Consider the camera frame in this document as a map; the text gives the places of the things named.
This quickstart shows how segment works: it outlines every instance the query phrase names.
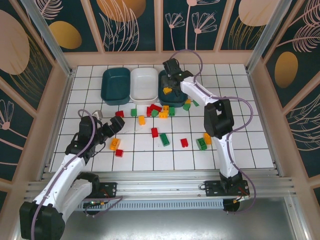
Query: dark teal wallpaper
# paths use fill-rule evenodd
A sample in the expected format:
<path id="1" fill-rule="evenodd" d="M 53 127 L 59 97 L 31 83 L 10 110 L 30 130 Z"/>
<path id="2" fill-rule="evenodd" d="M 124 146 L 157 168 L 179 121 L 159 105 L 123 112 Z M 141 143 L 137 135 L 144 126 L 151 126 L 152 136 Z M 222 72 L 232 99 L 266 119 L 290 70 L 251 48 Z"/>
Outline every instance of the dark teal wallpaper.
<path id="1" fill-rule="evenodd" d="M 13 179 L 33 120 L 0 89 L 0 178 Z"/>
<path id="2" fill-rule="evenodd" d="M 37 109 L 52 65 L 8 0 L 0 23 L 0 77 Z"/>
<path id="3" fill-rule="evenodd" d="M 154 0 L 90 0 L 106 52 L 155 51 Z"/>
<path id="4" fill-rule="evenodd" d="M 296 147 L 309 178 L 320 174 L 320 85 L 287 115 Z"/>
<path id="5" fill-rule="evenodd" d="M 284 107 L 320 70 L 320 2 L 306 0 L 266 67 Z"/>
<path id="6" fill-rule="evenodd" d="M 213 50 L 225 6 L 225 0 L 164 0 L 163 50 Z"/>

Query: lego brick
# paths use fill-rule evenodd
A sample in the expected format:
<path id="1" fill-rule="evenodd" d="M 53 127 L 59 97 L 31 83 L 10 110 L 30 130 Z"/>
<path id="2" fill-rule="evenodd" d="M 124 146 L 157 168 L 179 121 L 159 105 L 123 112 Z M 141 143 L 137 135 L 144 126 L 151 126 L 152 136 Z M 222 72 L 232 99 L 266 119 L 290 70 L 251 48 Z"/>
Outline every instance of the lego brick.
<path id="1" fill-rule="evenodd" d="M 124 155 L 124 151 L 123 151 L 123 150 L 117 149 L 117 150 L 115 151 L 115 156 L 116 156 L 116 157 L 122 158 L 123 155 Z"/>
<path id="2" fill-rule="evenodd" d="M 145 116 L 139 116 L 139 124 L 141 126 L 146 124 Z"/>
<path id="3" fill-rule="evenodd" d="M 131 117 L 136 117 L 137 116 L 137 109 L 136 108 L 132 108 L 131 109 Z"/>
<path id="4" fill-rule="evenodd" d="M 116 151 L 118 149 L 119 145 L 120 145 L 120 141 L 121 140 L 118 139 L 118 138 L 112 139 L 112 142 L 110 144 L 110 150 Z"/>
<path id="5" fill-rule="evenodd" d="M 159 136 L 158 129 L 156 127 L 151 128 L 151 134 L 153 138 L 157 138 Z"/>
<path id="6" fill-rule="evenodd" d="M 167 112 L 159 112 L 159 118 L 160 119 L 167 119 L 168 113 Z"/>
<path id="7" fill-rule="evenodd" d="M 206 145 L 206 142 L 205 142 L 205 140 L 203 139 L 203 137 L 197 139 L 197 140 L 196 140 L 196 144 L 197 144 L 199 150 L 201 150 L 201 151 L 207 149 L 207 145 Z"/>
<path id="8" fill-rule="evenodd" d="M 152 112 L 151 112 L 152 117 L 156 117 L 156 116 L 158 116 L 158 114 L 159 114 L 159 112 L 157 110 L 152 110 Z"/>
<path id="9" fill-rule="evenodd" d="M 115 115 L 118 116 L 118 117 L 122 117 L 122 118 L 125 117 L 124 111 L 117 111 L 117 112 L 115 113 Z"/>
<path id="10" fill-rule="evenodd" d="M 189 146 L 188 140 L 186 138 L 183 138 L 180 141 L 181 141 L 181 145 L 182 145 L 183 148 L 186 148 L 186 147 Z"/>
<path id="11" fill-rule="evenodd" d="M 174 117 L 176 115 L 176 110 L 173 106 L 169 107 L 169 116 Z"/>
<path id="12" fill-rule="evenodd" d="M 186 111 L 189 111 L 190 106 L 191 106 L 190 104 L 185 104 L 183 105 L 183 109 Z"/>
<path id="13" fill-rule="evenodd" d="M 160 134 L 160 138 L 161 138 L 161 142 L 164 147 L 170 145 L 170 142 L 169 142 L 167 135 L 165 133 Z"/>
<path id="14" fill-rule="evenodd" d="M 204 138 L 205 144 L 209 144 L 210 145 L 212 143 L 211 137 L 210 137 L 210 135 L 208 133 L 205 132 L 203 134 L 203 138 Z"/>

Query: white tile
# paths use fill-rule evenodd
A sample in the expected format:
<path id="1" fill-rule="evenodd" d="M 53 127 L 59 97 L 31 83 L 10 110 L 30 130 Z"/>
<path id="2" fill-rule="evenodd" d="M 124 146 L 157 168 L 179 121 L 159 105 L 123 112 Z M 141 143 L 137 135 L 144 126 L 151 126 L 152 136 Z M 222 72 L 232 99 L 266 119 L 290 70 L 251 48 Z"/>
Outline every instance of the white tile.
<path id="1" fill-rule="evenodd" d="M 220 88 L 234 88 L 234 79 L 232 75 L 218 75 L 218 83 Z"/>
<path id="2" fill-rule="evenodd" d="M 248 137 L 252 149 L 267 149 L 268 144 L 263 131 L 249 131 Z"/>
<path id="3" fill-rule="evenodd" d="M 205 126 L 204 126 L 204 117 L 203 116 L 192 116 L 190 117 L 191 123 L 191 132 L 192 133 L 204 133 Z"/>
<path id="4" fill-rule="evenodd" d="M 250 149 L 249 140 L 246 132 L 234 132 L 232 134 L 233 149 Z"/>
<path id="5" fill-rule="evenodd" d="M 101 77 L 104 72 L 108 69 L 108 65 L 101 65 L 101 66 L 93 66 L 91 77 Z"/>
<path id="6" fill-rule="evenodd" d="M 172 151 L 173 150 L 173 140 L 172 140 L 172 134 L 171 133 L 166 133 L 166 137 L 168 138 L 169 145 L 164 146 L 164 144 L 161 141 L 160 138 L 161 132 L 159 132 L 159 136 L 154 138 L 154 150 L 155 151 Z"/>
<path id="7" fill-rule="evenodd" d="M 215 71 L 217 75 L 231 75 L 229 64 L 215 64 Z"/>
<path id="8" fill-rule="evenodd" d="M 101 90 L 102 86 L 102 77 L 91 77 L 90 78 L 90 84 L 89 89 L 90 90 Z"/>
<path id="9" fill-rule="evenodd" d="M 155 128 L 158 128 L 159 133 L 172 133 L 172 117 L 166 119 L 155 117 L 153 119 L 153 125 Z"/>
<path id="10" fill-rule="evenodd" d="M 102 103 L 101 90 L 88 90 L 85 103 L 86 104 Z"/>
<path id="11" fill-rule="evenodd" d="M 236 92 L 239 98 L 247 101 L 255 100 L 250 87 L 237 87 Z"/>
<path id="12" fill-rule="evenodd" d="M 249 120 L 250 116 L 244 116 L 243 118 L 244 118 L 245 122 L 247 122 Z M 261 124 L 259 116 L 253 116 L 251 122 L 246 127 L 246 130 L 248 132 L 263 131 L 264 130 L 262 128 L 262 124 Z"/>
<path id="13" fill-rule="evenodd" d="M 230 68 L 233 75 L 247 75 L 243 64 L 230 64 Z"/>
<path id="14" fill-rule="evenodd" d="M 72 90 L 88 90 L 90 77 L 75 77 Z"/>
<path id="15" fill-rule="evenodd" d="M 274 168 L 274 164 L 268 149 L 253 149 L 252 154 L 257 169 Z"/>
<path id="16" fill-rule="evenodd" d="M 134 151 L 148 152 L 154 150 L 154 141 L 150 134 L 135 134 Z"/>
<path id="17" fill-rule="evenodd" d="M 174 170 L 174 153 L 172 151 L 155 151 L 154 170 Z"/>
<path id="18" fill-rule="evenodd" d="M 234 150 L 236 165 L 240 169 L 254 169 L 255 162 L 251 150 Z"/>
<path id="19" fill-rule="evenodd" d="M 75 77 L 90 77 L 92 66 L 78 66 L 76 69 Z"/>
<path id="20" fill-rule="evenodd" d="M 247 75 L 233 75 L 235 86 L 238 88 L 250 88 L 249 80 Z"/>
<path id="21" fill-rule="evenodd" d="M 172 129 L 174 133 L 190 133 L 189 117 L 173 117 Z"/>
<path id="22" fill-rule="evenodd" d="M 182 147 L 181 139 L 186 139 L 188 141 L 187 147 Z M 173 134 L 173 148 L 175 151 L 192 150 L 191 133 L 174 133 Z"/>
<path id="23" fill-rule="evenodd" d="M 248 101 L 253 109 L 253 115 L 258 115 L 258 110 L 257 110 L 257 106 L 256 106 L 256 103 L 254 101 Z M 250 109 L 249 107 L 247 106 L 247 104 L 245 104 L 243 101 L 240 102 L 240 107 L 241 107 L 241 111 L 242 111 L 242 114 L 244 116 L 246 115 L 250 115 Z"/>
<path id="24" fill-rule="evenodd" d="M 194 151 L 194 166 L 196 170 L 215 169 L 212 151 Z"/>
<path id="25" fill-rule="evenodd" d="M 70 104 L 84 104 L 86 102 L 87 90 L 73 90 L 69 98 Z"/>
<path id="26" fill-rule="evenodd" d="M 76 134 L 77 132 L 79 132 L 79 123 L 80 123 L 80 118 L 65 119 L 63 121 L 61 134 L 72 134 L 72 135 Z"/>
<path id="27" fill-rule="evenodd" d="M 175 151 L 174 169 L 175 170 L 194 170 L 194 155 L 192 151 Z"/>
<path id="28" fill-rule="evenodd" d="M 113 152 L 100 152 L 93 158 L 92 172 L 110 172 L 114 161 Z"/>
<path id="29" fill-rule="evenodd" d="M 205 88 L 218 88 L 218 79 L 216 75 L 213 76 L 201 76 L 202 78 L 202 85 Z"/>
<path id="30" fill-rule="evenodd" d="M 133 160 L 133 152 L 124 152 L 122 157 L 114 157 L 112 171 L 132 171 Z"/>
<path id="31" fill-rule="evenodd" d="M 133 171 L 153 171 L 154 153 L 152 151 L 133 153 Z"/>
<path id="32" fill-rule="evenodd" d="M 203 64 L 201 75 L 216 75 L 215 65 L 214 64 Z"/>
<path id="33" fill-rule="evenodd" d="M 84 103 L 81 104 L 68 104 L 66 108 L 65 118 L 66 119 L 76 119 L 79 118 L 78 111 L 85 107 Z"/>

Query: purple cable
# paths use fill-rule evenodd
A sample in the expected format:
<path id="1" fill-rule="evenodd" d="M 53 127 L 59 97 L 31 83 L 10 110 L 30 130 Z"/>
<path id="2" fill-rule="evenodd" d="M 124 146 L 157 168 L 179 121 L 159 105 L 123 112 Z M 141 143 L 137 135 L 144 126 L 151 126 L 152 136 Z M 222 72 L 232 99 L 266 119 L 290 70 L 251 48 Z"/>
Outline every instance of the purple cable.
<path id="1" fill-rule="evenodd" d="M 198 83 L 197 83 L 197 81 L 196 81 L 197 76 L 199 76 L 200 73 L 201 73 L 202 70 L 203 70 L 204 63 L 203 63 L 203 61 L 202 61 L 202 58 L 200 57 L 200 55 L 199 55 L 197 52 L 195 52 L 195 51 L 193 51 L 193 50 L 190 50 L 190 49 L 181 49 L 181 50 L 178 50 L 177 52 L 175 52 L 175 53 L 170 57 L 170 59 L 172 59 L 175 55 L 177 55 L 177 54 L 180 53 L 180 52 L 190 52 L 190 53 L 195 54 L 195 55 L 199 58 L 199 60 L 200 60 L 200 71 L 199 71 L 196 75 L 194 75 L 194 77 L 193 77 L 193 83 L 194 83 L 194 85 L 195 85 L 202 93 L 204 93 L 204 94 L 207 95 L 209 98 L 214 99 L 214 100 L 225 100 L 225 99 L 238 100 L 238 101 L 241 101 L 241 102 L 245 103 L 245 104 L 249 107 L 249 109 L 250 109 L 250 117 L 249 117 L 249 120 L 248 120 L 243 126 L 240 126 L 240 127 L 236 128 L 236 129 L 232 130 L 232 131 L 226 136 L 226 141 L 229 143 L 229 138 L 230 138 L 230 136 L 231 136 L 232 133 L 237 132 L 237 131 L 245 128 L 245 127 L 248 126 L 249 123 L 251 122 L 252 118 L 254 117 L 254 110 L 253 110 L 252 106 L 250 105 L 250 103 L 249 103 L 247 100 L 244 100 L 243 98 L 240 98 L 240 97 L 235 97 L 235 96 L 217 97 L 217 96 L 212 96 L 212 95 L 208 94 L 207 92 L 203 91 L 202 88 L 199 87 L 199 85 L 198 85 Z M 246 179 L 248 179 L 248 181 L 251 183 L 252 188 L 253 188 L 253 201 L 252 201 L 251 205 L 250 205 L 248 208 L 246 208 L 245 210 L 241 210 L 241 211 L 236 211 L 236 212 L 234 212 L 235 214 L 244 213 L 244 212 L 247 212 L 249 209 L 251 209 L 251 208 L 254 206 L 255 202 L 256 202 L 256 199 L 257 199 L 256 186 L 254 185 L 254 183 L 252 182 L 252 180 L 248 177 L 248 175 L 245 174 L 245 173 L 236 165 L 236 163 L 235 163 L 234 160 L 232 159 L 229 144 L 226 145 L 226 148 L 227 148 L 228 155 L 229 155 L 229 158 L 230 158 L 230 160 L 231 160 L 232 165 L 235 167 L 235 169 L 237 169 L 240 173 L 242 173 L 242 175 L 243 175 Z"/>
<path id="2" fill-rule="evenodd" d="M 35 240 L 35 228 L 36 228 L 36 220 L 37 220 L 37 216 L 40 212 L 41 207 L 43 206 L 47 196 L 50 194 L 52 188 L 55 186 L 56 182 L 58 181 L 58 179 L 60 178 L 60 176 L 62 175 L 62 173 L 67 169 L 67 167 L 72 163 L 73 160 L 75 160 L 77 157 L 79 157 L 82 153 L 84 153 L 85 150 L 87 150 L 87 148 L 90 146 L 90 144 L 92 143 L 94 137 L 95 137 L 95 133 L 96 133 L 96 125 L 95 125 L 95 120 L 94 118 L 91 116 L 91 114 L 84 109 L 80 109 L 78 111 L 78 115 L 80 116 L 80 112 L 85 112 L 86 114 L 89 115 L 91 121 L 92 121 L 92 135 L 91 138 L 89 140 L 89 142 L 87 143 L 87 145 L 77 154 L 75 155 L 73 158 L 71 158 L 64 166 L 64 168 L 62 168 L 60 170 L 60 172 L 57 174 L 57 176 L 55 177 L 55 179 L 53 180 L 51 186 L 48 188 L 48 190 L 46 191 L 45 195 L 43 196 L 39 206 L 37 207 L 37 209 L 35 210 L 33 219 L 32 219 L 32 223 L 31 223 L 31 240 Z"/>

